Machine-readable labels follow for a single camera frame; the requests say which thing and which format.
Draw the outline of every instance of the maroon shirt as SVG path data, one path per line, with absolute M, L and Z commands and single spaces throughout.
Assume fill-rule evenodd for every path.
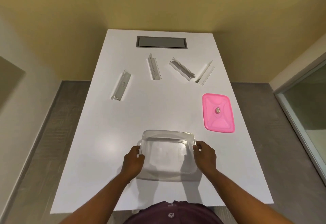
M 221 219 L 206 206 L 199 203 L 188 203 L 187 201 L 160 202 L 141 210 L 138 214 L 134 214 L 124 222 L 124 224 L 139 223 L 223 224 Z

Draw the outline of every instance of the pink plastic lid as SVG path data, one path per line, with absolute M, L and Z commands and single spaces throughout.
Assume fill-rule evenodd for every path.
M 204 125 L 207 130 L 234 132 L 234 118 L 230 99 L 225 95 L 203 95 Z

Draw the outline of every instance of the person's right arm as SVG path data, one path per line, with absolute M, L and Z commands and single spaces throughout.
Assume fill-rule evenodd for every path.
M 197 167 L 213 184 L 238 224 L 293 224 L 219 172 L 215 151 L 208 144 L 197 141 L 193 149 Z

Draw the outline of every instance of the white table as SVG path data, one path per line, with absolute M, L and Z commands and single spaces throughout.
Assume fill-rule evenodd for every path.
M 185 37 L 188 49 L 137 48 L 137 36 Z M 151 80 L 147 58 L 152 53 L 162 76 Z M 204 86 L 188 82 L 169 62 L 186 65 L 196 76 L 213 61 Z M 132 74 L 121 101 L 111 100 L 124 69 Z M 204 127 L 202 95 L 230 98 L 234 133 Z M 69 213 L 93 197 L 117 173 L 124 155 L 147 129 L 186 131 L 206 141 L 217 154 L 216 167 L 264 203 L 273 203 L 254 147 L 212 34 L 108 30 L 51 213 Z M 115 210 L 146 208 L 160 201 L 224 205 L 205 176 L 196 182 L 134 179 Z

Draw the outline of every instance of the person's left hand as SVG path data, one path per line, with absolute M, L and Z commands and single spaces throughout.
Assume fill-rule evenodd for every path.
M 139 155 L 137 157 L 138 152 L 139 146 L 133 146 L 129 153 L 124 156 L 120 174 L 126 177 L 128 181 L 131 181 L 141 172 L 144 164 L 145 156 Z

